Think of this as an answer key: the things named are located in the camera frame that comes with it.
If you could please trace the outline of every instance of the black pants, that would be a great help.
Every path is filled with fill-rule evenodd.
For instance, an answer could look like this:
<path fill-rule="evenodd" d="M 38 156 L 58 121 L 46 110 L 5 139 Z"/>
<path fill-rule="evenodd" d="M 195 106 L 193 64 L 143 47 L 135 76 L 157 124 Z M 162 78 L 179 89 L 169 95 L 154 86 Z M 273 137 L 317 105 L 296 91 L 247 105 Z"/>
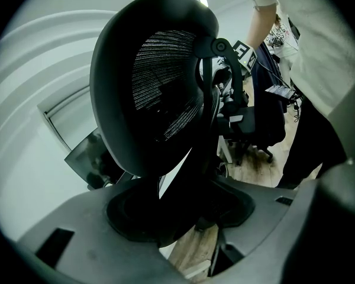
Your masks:
<path fill-rule="evenodd" d="M 346 154 L 330 122 L 304 98 L 295 139 L 277 187 L 296 188 L 321 163 L 317 177 L 345 160 Z"/>

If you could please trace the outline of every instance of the white t-shirt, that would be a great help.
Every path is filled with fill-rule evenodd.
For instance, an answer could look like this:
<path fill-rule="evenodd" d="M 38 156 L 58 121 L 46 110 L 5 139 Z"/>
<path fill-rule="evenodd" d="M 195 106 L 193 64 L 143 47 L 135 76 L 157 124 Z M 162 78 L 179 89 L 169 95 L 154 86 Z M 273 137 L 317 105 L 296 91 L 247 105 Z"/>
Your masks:
<path fill-rule="evenodd" d="M 297 43 L 292 31 L 284 23 L 280 23 L 280 26 L 277 26 L 276 24 L 273 25 L 267 36 L 267 42 L 273 44 L 273 46 L 269 47 L 273 49 L 275 55 L 279 58 L 294 55 L 298 51 Z"/>
<path fill-rule="evenodd" d="M 252 0 L 255 7 L 277 0 Z M 300 32 L 294 84 L 328 116 L 355 84 L 355 38 L 329 0 L 279 0 Z"/>

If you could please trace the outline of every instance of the chair backrest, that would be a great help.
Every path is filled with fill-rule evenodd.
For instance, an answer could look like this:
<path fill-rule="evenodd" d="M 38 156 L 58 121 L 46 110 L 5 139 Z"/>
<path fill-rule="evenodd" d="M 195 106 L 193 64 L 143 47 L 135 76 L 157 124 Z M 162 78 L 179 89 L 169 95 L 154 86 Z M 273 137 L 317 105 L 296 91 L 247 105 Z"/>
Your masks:
<path fill-rule="evenodd" d="M 256 50 L 258 61 L 276 76 L 279 71 L 272 60 L 267 46 L 262 43 Z M 255 138 L 254 145 L 260 148 L 273 146 L 285 138 L 285 119 L 282 102 L 268 95 L 265 90 L 279 81 L 258 63 L 251 72 L 254 86 Z"/>
<path fill-rule="evenodd" d="M 105 26 L 92 58 L 91 98 L 103 140 L 124 170 L 165 175 L 196 142 L 204 100 L 193 41 L 217 34 L 215 15 L 196 0 L 136 0 Z"/>

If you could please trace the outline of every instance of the mesh headrest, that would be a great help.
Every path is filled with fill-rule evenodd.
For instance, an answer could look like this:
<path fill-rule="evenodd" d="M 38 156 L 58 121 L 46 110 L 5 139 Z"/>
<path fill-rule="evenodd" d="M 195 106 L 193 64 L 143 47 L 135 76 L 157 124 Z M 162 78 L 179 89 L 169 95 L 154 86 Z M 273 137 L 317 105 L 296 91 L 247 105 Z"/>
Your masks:
<path fill-rule="evenodd" d="M 93 53 L 93 111 L 108 150 L 137 176 L 165 175 L 200 138 L 197 36 L 216 37 L 196 0 L 136 0 L 103 29 Z"/>

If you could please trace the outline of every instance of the black mesh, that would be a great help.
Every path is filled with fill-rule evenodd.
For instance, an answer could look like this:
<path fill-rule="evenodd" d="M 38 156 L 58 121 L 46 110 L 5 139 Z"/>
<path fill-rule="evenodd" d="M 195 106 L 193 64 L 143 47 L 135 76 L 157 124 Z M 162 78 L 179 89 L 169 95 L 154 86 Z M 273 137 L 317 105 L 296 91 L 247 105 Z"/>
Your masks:
<path fill-rule="evenodd" d="M 139 49 L 132 74 L 136 117 L 156 142 L 176 135 L 200 110 L 203 94 L 194 79 L 195 34 L 160 31 Z"/>

